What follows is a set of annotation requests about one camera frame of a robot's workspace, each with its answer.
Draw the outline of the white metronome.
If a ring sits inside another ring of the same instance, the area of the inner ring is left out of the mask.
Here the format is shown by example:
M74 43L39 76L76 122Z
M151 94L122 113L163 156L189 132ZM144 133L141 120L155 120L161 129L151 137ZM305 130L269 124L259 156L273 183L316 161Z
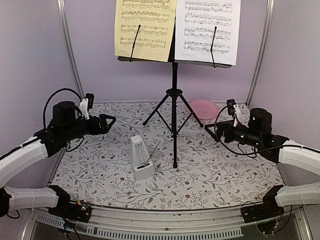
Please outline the white metronome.
M156 173L151 156L157 149L158 144L152 153L149 154L147 147L140 135L133 136L130 140L132 153L130 166L132 168L133 175L137 181L146 180Z

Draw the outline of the black perforated music stand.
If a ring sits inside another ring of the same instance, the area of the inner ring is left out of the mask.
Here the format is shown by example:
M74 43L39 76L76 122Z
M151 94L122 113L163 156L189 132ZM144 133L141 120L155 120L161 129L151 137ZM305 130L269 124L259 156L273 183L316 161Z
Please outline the black perforated music stand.
M138 25L137 31L135 34L135 37L132 41L132 49L131 49L131 55L130 57L123 57L119 56L118 60L119 61L127 61L127 62L132 62L133 61L133 53L135 46L138 45L136 44L136 41L138 39L138 34L141 29L141 24ZM187 102L187 100L183 97L183 91L181 89L178 89L178 62L175 60L175 46L174 46L174 41L175 41L175 28L173 29L173 37L172 37L172 42L171 42L171 47L170 47L170 52L169 52L169 57L168 57L168 62L172 63L172 87L170 89L166 90L166 95L163 97L163 99L160 101L160 103L155 107L155 109L151 112L151 114L148 116L148 118L142 123L143 126L146 126L148 121L153 117L155 113L159 115L159 117L162 119L162 121L165 123L167 128L171 132L171 137L173 138L173 168L177 169L178 168L178 158L177 158L177 135L182 129L182 127L185 125L185 123L189 120L191 116L194 116L195 120L198 122L199 126L203 128L203 123L200 121L200 119L196 116L195 112L192 110L191 106ZM216 36L216 31L217 31L217 26L214 27L213 30L213 36L212 36L212 41L210 45L210 53L212 57L212 64L214 68L217 68L217 64L215 63L214 56L213 56L213 44L214 44L214 39ZM172 104L171 104L171 127L168 125L168 123L165 121L163 116L159 112L159 108L164 104L164 102L167 100L168 97L171 97ZM188 108L190 111L190 114L188 117L184 120L183 124L180 126L180 128L177 130L177 99L181 98L182 102L185 104L185 106Z

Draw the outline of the yellow sheet music page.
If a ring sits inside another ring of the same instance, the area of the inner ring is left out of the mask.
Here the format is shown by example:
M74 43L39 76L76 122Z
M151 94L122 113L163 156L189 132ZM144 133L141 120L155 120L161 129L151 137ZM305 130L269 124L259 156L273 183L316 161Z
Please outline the yellow sheet music page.
M114 49L119 57L167 62L176 0L117 0Z

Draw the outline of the white sheet music page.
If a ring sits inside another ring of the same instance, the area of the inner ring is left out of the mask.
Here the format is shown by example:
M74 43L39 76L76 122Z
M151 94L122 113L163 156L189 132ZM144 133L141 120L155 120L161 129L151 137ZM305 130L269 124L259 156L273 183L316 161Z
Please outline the white sheet music page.
M236 65L240 15L239 0L177 1L175 60Z

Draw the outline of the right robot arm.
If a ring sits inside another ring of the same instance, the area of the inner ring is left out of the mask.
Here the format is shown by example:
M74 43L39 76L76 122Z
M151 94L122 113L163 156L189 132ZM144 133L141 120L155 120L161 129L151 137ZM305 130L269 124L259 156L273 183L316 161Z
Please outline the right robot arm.
M238 142L255 148L256 154L273 163L295 166L316 175L320 173L319 150L298 144L285 136L272 134L272 115L263 108L250 110L247 126L235 118L207 124L204 129L222 145ZM278 207L317 205L320 202L320 184L275 185L262 201L264 203L258 208L262 218L269 218Z

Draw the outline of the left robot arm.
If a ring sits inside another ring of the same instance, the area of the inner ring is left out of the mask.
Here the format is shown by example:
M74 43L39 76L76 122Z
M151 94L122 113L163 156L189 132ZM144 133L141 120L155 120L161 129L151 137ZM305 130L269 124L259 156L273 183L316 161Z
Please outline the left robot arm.
M109 132L116 122L114 116L91 116L92 104L84 98L79 106L72 101L62 101L52 108L49 125L36 132L26 142L0 158L0 215L20 209L45 207L53 215L69 218L85 211L83 206L70 202L70 195L57 185L45 188L15 188L7 182L29 166L50 158L67 144L86 135L102 135Z

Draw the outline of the pink plastic plate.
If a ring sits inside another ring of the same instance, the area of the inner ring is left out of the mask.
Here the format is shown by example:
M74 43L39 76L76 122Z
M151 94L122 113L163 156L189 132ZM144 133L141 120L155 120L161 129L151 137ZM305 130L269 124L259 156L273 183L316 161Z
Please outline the pink plastic plate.
M219 113L219 107L209 100L196 99L190 101L189 105L200 120L212 120Z

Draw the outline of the aluminium front rail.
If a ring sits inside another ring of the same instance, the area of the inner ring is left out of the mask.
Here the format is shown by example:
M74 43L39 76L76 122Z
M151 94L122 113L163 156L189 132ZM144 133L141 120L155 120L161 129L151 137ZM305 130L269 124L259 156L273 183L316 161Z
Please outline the aluminium front rail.
M286 207L272 218L248 222L246 209L136 210L94 206L88 222L73 227L47 209L33 210L22 232L24 240L312 240L301 206Z

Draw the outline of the right aluminium corner post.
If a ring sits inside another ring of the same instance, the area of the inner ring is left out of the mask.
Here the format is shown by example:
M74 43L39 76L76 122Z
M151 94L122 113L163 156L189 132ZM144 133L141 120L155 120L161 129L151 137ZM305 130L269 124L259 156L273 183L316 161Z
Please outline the right aluminium corner post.
M272 25L274 7L275 7L275 0L268 0L267 6L266 6L266 11L265 11L264 25L263 25L263 31L262 31L257 61L255 64L249 92L248 92L246 102L245 102L247 107L250 107L252 105L255 91L258 86L258 81L259 81L259 77L261 74L264 56L265 56L265 50L266 50L266 46L267 46L267 42L268 42L268 38L269 38L269 34L270 34L270 29L271 29L271 25Z

